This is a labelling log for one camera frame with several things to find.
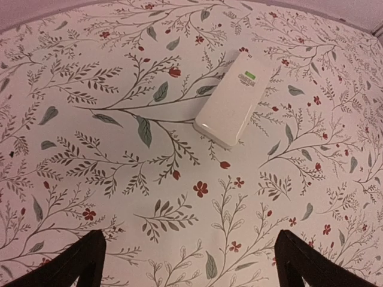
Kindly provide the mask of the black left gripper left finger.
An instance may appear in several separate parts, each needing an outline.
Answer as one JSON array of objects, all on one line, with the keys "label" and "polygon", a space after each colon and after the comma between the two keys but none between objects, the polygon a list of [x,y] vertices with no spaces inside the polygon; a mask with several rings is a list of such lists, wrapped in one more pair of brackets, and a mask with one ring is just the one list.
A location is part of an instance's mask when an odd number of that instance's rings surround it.
[{"label": "black left gripper left finger", "polygon": [[7,286],[101,285],[106,240],[101,230],[92,230],[66,251],[43,266],[7,283]]}]

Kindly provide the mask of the white remote control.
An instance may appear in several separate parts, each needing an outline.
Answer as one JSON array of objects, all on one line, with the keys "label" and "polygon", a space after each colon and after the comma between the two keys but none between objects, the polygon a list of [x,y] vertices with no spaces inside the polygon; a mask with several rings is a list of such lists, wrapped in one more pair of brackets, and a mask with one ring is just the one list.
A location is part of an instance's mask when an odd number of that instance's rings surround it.
[{"label": "white remote control", "polygon": [[241,52],[194,120],[193,127],[223,148],[242,136],[272,76],[273,67]]}]

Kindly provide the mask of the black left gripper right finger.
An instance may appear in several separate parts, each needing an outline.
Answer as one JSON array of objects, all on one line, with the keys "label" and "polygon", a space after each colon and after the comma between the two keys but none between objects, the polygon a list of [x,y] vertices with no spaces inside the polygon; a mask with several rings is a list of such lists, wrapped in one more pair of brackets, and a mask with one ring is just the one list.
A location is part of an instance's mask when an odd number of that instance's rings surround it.
[{"label": "black left gripper right finger", "polygon": [[290,230],[281,230],[276,238],[275,259],[279,285],[373,286],[322,256]]}]

